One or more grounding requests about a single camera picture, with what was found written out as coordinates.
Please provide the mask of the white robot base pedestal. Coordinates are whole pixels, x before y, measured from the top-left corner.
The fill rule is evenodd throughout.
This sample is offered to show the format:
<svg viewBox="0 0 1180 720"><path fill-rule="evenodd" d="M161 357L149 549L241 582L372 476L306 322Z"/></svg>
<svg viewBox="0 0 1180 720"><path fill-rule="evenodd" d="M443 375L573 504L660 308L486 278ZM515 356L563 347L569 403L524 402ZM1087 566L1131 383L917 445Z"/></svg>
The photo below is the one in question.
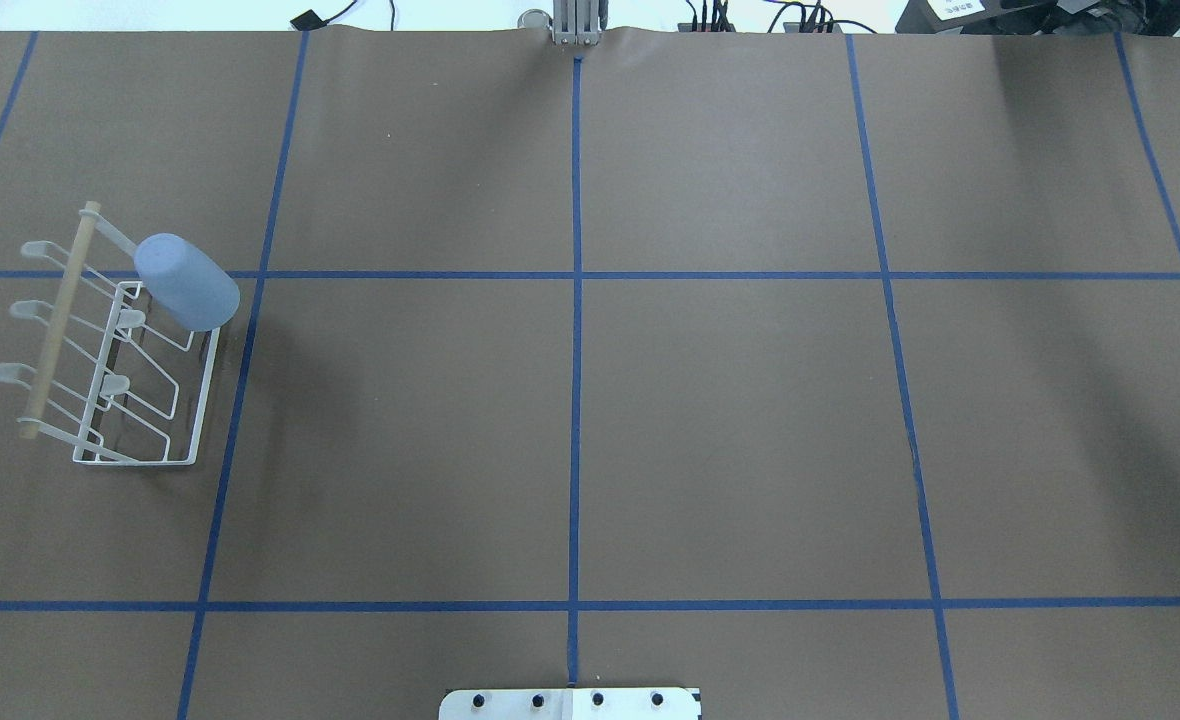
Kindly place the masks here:
<svg viewBox="0 0 1180 720"><path fill-rule="evenodd" d="M459 689L439 719L701 719L700 692L682 687Z"/></svg>

